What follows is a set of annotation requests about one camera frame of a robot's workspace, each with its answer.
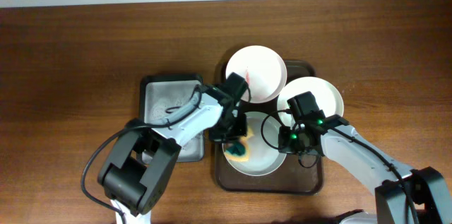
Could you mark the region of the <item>green and yellow sponge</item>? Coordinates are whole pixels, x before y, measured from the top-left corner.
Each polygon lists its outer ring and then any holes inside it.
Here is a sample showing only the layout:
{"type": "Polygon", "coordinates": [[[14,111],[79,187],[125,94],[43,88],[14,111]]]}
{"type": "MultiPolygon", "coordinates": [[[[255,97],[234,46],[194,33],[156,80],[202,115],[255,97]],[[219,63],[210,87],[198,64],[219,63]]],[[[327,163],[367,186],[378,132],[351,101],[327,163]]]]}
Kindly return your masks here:
{"type": "Polygon", "coordinates": [[[240,136],[238,140],[233,141],[226,147],[223,152],[226,159],[238,163],[247,162],[251,155],[248,141],[252,136],[254,136],[254,132],[251,127],[248,127],[244,136],[240,136]]]}

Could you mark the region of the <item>large white stained plate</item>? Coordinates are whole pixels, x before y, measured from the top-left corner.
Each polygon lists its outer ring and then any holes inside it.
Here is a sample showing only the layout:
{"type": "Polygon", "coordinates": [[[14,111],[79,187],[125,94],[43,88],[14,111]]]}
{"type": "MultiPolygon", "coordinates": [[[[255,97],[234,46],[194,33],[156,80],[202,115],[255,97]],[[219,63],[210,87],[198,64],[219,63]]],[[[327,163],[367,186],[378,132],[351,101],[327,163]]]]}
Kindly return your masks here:
{"type": "Polygon", "coordinates": [[[280,92],[277,100],[277,110],[289,108],[287,101],[301,93],[311,92],[320,110],[326,117],[333,114],[343,116],[344,102],[338,89],[328,81],[307,76],[290,81],[280,92]]]}

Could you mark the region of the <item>pale blue-white plate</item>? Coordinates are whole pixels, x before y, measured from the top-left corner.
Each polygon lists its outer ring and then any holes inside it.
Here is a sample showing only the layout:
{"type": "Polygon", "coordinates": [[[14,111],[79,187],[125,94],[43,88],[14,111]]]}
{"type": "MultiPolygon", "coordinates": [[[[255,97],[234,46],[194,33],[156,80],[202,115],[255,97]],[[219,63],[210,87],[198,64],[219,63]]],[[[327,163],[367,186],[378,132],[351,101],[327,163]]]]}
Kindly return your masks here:
{"type": "MultiPolygon", "coordinates": [[[[268,146],[261,136],[261,125],[266,117],[262,112],[247,112],[247,126],[251,127],[254,136],[249,141],[249,150],[251,151],[250,159],[247,162],[238,163],[227,160],[227,162],[238,172],[248,176],[264,176],[277,170],[286,158],[285,153],[268,146]]],[[[222,151],[229,146],[230,143],[222,144],[222,151]]]]}

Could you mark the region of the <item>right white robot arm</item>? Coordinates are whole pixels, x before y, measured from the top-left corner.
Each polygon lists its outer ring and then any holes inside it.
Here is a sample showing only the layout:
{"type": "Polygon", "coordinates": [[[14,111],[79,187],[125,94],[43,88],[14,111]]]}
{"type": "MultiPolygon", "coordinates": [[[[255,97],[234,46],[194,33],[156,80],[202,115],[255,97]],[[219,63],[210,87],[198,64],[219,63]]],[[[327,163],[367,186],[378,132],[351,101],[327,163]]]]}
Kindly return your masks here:
{"type": "Polygon", "coordinates": [[[292,126],[281,126],[278,150],[298,156],[326,157],[353,175],[375,197],[376,213],[354,210],[332,223],[450,223],[451,195],[442,174],[398,162],[359,135],[338,114],[326,117],[314,95],[290,98],[292,126]]]}

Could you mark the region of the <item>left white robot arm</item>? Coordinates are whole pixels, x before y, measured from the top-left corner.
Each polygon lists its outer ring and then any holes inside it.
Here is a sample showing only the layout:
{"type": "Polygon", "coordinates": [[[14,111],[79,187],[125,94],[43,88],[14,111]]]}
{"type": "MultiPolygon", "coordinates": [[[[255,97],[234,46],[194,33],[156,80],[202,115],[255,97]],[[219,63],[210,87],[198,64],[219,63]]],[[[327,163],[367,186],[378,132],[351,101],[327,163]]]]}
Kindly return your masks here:
{"type": "Polygon", "coordinates": [[[246,134],[239,102],[249,93],[246,80],[231,73],[218,86],[197,85],[190,100],[173,113],[145,123],[131,120],[116,141],[97,181],[119,223],[147,223],[168,185],[182,146],[208,131],[211,141],[229,143],[246,134]]]}

